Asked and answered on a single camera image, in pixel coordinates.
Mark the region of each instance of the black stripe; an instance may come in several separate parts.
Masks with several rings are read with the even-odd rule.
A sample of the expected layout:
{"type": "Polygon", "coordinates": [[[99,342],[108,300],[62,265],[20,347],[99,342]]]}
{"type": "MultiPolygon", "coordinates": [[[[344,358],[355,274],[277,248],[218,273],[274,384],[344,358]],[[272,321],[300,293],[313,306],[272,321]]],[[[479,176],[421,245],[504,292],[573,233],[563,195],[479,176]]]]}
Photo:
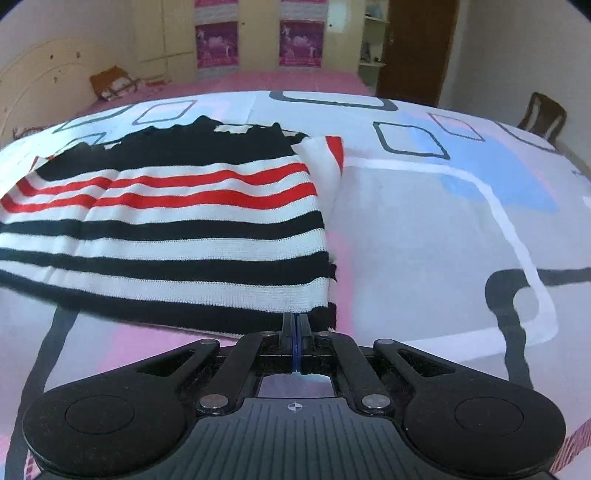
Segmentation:
{"type": "Polygon", "coordinates": [[[279,124],[254,126],[244,134],[215,132],[220,122],[200,116],[190,125],[148,127],[126,135],[106,150],[102,145],[77,144],[37,169],[46,181],[68,179],[91,171],[132,170],[160,166],[240,165],[255,160],[294,155],[279,124]]]}
{"type": "Polygon", "coordinates": [[[315,210],[278,223],[232,222],[229,220],[181,220],[168,223],[132,225],[118,220],[31,220],[0,223],[0,233],[60,236],[78,240],[116,238],[129,241],[166,241],[198,238],[250,238],[279,240],[324,228],[322,214],[315,210]]]}
{"type": "Polygon", "coordinates": [[[113,277],[168,281],[213,281],[243,285],[303,285],[329,278],[327,252],[272,261],[243,260],[125,260],[71,257],[66,254],[0,248],[0,260],[38,267],[97,273],[113,277]]]}
{"type": "Polygon", "coordinates": [[[51,327],[41,343],[35,364],[22,388],[21,403],[18,406],[17,419],[6,455],[5,480],[22,480],[28,451],[22,435],[22,418],[29,405],[43,394],[47,379],[56,366],[77,316],[77,310],[56,308],[51,327]]]}
{"type": "MultiPolygon", "coordinates": [[[[540,280],[547,287],[591,281],[591,268],[580,270],[538,269],[540,280]]],[[[525,359],[526,334],[515,310],[514,298],[522,288],[530,284],[523,270],[513,268],[494,272],[485,285],[486,305],[496,316],[499,330],[506,343],[505,366],[509,381],[522,387],[534,388],[530,377],[530,366],[525,359]]]]}
{"type": "MultiPolygon", "coordinates": [[[[282,313],[196,305],[155,300],[127,300],[105,297],[71,288],[37,283],[0,270],[0,284],[36,298],[52,301],[64,308],[76,309],[126,322],[225,332],[243,335],[263,330],[281,330],[282,313]]],[[[316,307],[310,315],[315,332],[335,328],[336,307],[316,307]]]]}

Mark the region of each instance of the chair backrest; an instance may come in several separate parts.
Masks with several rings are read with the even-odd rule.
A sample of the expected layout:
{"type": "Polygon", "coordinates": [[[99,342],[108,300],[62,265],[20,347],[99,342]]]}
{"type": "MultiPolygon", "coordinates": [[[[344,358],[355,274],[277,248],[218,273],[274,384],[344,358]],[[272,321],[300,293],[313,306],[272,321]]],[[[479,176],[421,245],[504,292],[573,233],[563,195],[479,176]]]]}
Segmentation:
{"type": "Polygon", "coordinates": [[[543,93],[531,94],[530,104],[518,128],[546,139],[552,145],[566,122],[566,110],[543,93]]]}

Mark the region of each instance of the red stripe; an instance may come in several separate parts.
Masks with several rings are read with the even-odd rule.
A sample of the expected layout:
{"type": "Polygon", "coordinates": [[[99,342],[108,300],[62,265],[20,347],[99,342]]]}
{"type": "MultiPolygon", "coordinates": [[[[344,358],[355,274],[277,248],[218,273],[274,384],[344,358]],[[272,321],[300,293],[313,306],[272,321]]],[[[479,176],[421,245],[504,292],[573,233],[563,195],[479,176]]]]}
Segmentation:
{"type": "Polygon", "coordinates": [[[568,437],[560,448],[550,473],[560,472],[565,466],[572,462],[575,457],[586,448],[591,447],[591,419],[583,423],[570,437],[568,437]]]}
{"type": "Polygon", "coordinates": [[[110,180],[106,177],[95,177],[90,180],[73,181],[65,185],[59,185],[56,187],[45,187],[41,189],[36,189],[28,182],[26,178],[24,178],[17,183],[17,187],[24,196],[33,197],[35,195],[58,195],[60,193],[65,192],[75,192],[76,190],[80,190],[90,186],[99,187],[103,190],[120,189],[138,183],[154,188],[196,187],[199,185],[217,183],[227,179],[236,179],[242,180],[243,182],[248,183],[250,185],[260,186],[267,185],[269,183],[275,183],[276,181],[284,179],[292,173],[300,171],[304,171],[307,173],[308,169],[306,168],[306,165],[304,165],[303,163],[296,162],[283,165],[282,167],[269,168],[268,170],[262,170],[250,175],[242,175],[232,170],[219,170],[202,175],[178,175],[174,177],[165,178],[142,175],[134,179],[110,180]]]}
{"type": "Polygon", "coordinates": [[[341,137],[330,137],[327,135],[325,138],[329,150],[339,164],[339,170],[343,171],[343,159],[345,158],[345,154],[343,152],[343,141],[341,140],[341,137]]]}
{"type": "Polygon", "coordinates": [[[10,195],[5,195],[0,204],[7,212],[39,212],[48,208],[67,207],[78,205],[85,208],[111,207],[125,205],[136,209],[145,208],[182,208],[192,205],[234,205],[237,207],[251,208],[256,210],[267,210],[283,207],[291,202],[304,197],[316,195],[314,184],[310,182],[300,183],[295,187],[274,193],[264,197],[253,197],[236,190],[209,190],[206,192],[193,193],[187,196],[162,195],[158,197],[146,197],[136,193],[124,193],[118,197],[101,197],[95,199],[86,194],[75,195],[71,198],[57,199],[47,203],[27,203],[21,205],[14,202],[10,195]]]}

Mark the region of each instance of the patterned bed sheet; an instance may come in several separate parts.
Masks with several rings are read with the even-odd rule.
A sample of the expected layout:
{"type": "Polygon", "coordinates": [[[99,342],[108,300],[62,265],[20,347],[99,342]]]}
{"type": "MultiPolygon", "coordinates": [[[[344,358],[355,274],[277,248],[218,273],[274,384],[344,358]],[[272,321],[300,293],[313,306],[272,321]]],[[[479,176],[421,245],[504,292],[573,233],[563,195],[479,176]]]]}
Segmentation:
{"type": "MultiPolygon", "coordinates": [[[[16,141],[0,152],[0,194],[39,158],[79,142],[112,142],[200,115],[342,137],[345,168],[326,226],[337,262],[337,331],[360,345],[394,338],[535,388],[567,423],[553,471],[586,478],[591,183],[566,158],[514,127],[410,103],[212,93],[121,106],[16,141]]],[[[7,480],[37,472],[18,425],[44,390],[207,336],[116,323],[6,289],[0,304],[7,480]]]]}

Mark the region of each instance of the folded shirt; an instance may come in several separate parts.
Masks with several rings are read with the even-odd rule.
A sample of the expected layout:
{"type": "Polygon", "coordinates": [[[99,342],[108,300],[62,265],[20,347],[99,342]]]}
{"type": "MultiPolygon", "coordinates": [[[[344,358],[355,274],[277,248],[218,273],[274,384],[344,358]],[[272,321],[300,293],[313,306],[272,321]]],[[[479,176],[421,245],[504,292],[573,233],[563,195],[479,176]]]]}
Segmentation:
{"type": "Polygon", "coordinates": [[[112,319],[205,332],[334,328],[324,224],[339,137],[201,116],[78,144],[0,200],[0,284],[112,319]]]}

